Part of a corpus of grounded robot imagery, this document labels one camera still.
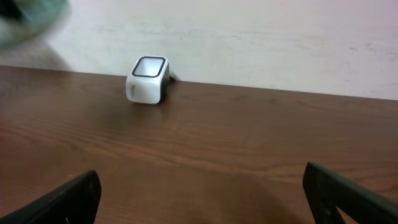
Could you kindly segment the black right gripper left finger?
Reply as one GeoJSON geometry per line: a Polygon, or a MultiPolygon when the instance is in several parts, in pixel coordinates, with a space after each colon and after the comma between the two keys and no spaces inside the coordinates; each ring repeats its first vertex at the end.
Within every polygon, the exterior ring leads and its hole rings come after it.
{"type": "Polygon", "coordinates": [[[30,204],[2,217],[1,223],[93,224],[100,198],[99,176],[95,170],[88,170],[30,204]]]}

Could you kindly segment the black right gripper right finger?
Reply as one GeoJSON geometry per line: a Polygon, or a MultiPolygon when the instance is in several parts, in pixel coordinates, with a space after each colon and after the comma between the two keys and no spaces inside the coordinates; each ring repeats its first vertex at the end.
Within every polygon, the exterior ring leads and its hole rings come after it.
{"type": "Polygon", "coordinates": [[[306,165],[302,185],[316,224],[344,223],[340,210],[357,223],[397,223],[397,203],[317,163],[306,165]]]}

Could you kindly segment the teal snack packet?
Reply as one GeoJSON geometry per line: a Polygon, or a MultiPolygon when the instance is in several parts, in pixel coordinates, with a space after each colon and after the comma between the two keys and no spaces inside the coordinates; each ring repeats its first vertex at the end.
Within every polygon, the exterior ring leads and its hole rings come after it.
{"type": "Polygon", "coordinates": [[[1,50],[42,35],[69,11],[69,0],[1,0],[1,50]]]}

